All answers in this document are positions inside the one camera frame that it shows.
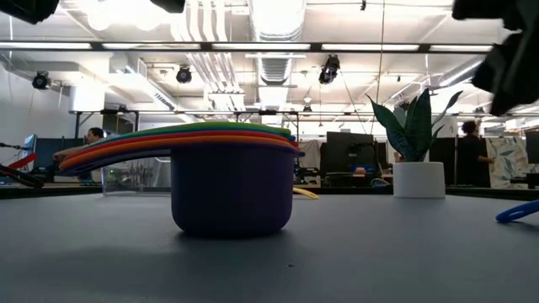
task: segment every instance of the table surface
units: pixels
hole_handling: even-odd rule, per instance
[[[284,231],[187,237],[168,197],[0,200],[0,302],[537,302],[539,215],[520,202],[294,198]]]

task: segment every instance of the spotlight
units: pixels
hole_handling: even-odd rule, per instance
[[[180,83],[189,83],[191,82],[192,76],[191,72],[189,71],[189,66],[181,66],[179,68],[179,72],[176,75],[176,80]]]
[[[320,84],[330,84],[337,77],[337,71],[340,69],[340,61],[337,55],[329,55],[328,60],[322,67],[318,81]]]
[[[37,76],[35,76],[34,81],[32,81],[32,86],[39,90],[47,90],[51,88],[51,84],[49,72],[37,72]]]

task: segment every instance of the blue cable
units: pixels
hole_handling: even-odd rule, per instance
[[[499,215],[496,215],[496,220],[499,223],[507,223],[531,215],[537,211],[539,211],[539,200],[524,203],[523,205],[518,205],[510,210],[506,210]]]

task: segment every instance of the cable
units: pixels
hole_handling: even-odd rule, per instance
[[[28,120],[30,119],[32,106],[34,106],[34,93],[35,93],[35,88],[32,89],[32,96],[30,97],[30,106],[28,107],[28,117],[27,117]]]
[[[2,54],[2,57],[4,59],[6,59],[6,61],[8,62],[9,100],[11,101],[12,104],[14,104],[15,102],[13,101],[13,89],[11,88],[11,71],[12,71],[12,68],[13,68],[13,63],[11,63],[11,60],[9,60],[9,58],[7,58],[4,54]]]
[[[60,84],[60,92],[59,92],[60,97],[58,97],[58,109],[60,108],[60,104],[61,104],[61,94],[63,93],[63,91],[64,91],[64,86],[63,86],[63,84]]]
[[[365,126],[363,125],[363,122],[361,122],[361,116],[360,113],[358,113],[357,108],[355,107],[354,99],[352,98],[352,94],[350,93],[350,90],[348,89],[348,84],[346,84],[346,79],[344,78],[343,70],[339,70],[340,76],[343,78],[344,87],[346,88],[346,93],[348,93],[348,98],[350,98],[350,102],[352,103],[352,106],[354,106],[355,114],[357,114],[357,119],[360,121],[361,128],[363,128],[363,133],[367,134],[367,131],[365,130]]]
[[[378,98],[380,97],[380,81],[382,79],[382,59],[384,57],[384,34],[386,29],[386,0],[382,2],[382,45],[380,46],[380,64],[378,65],[378,86],[376,88],[376,104],[378,104]],[[369,135],[372,135],[372,129],[374,128],[374,118],[372,116],[371,132]]]

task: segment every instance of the yellow object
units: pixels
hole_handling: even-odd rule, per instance
[[[294,188],[294,193],[296,194],[303,194],[304,196],[307,196],[311,199],[318,199],[318,196],[314,193],[311,193],[310,191],[308,190],[305,190],[305,189],[297,189],[297,188]]]

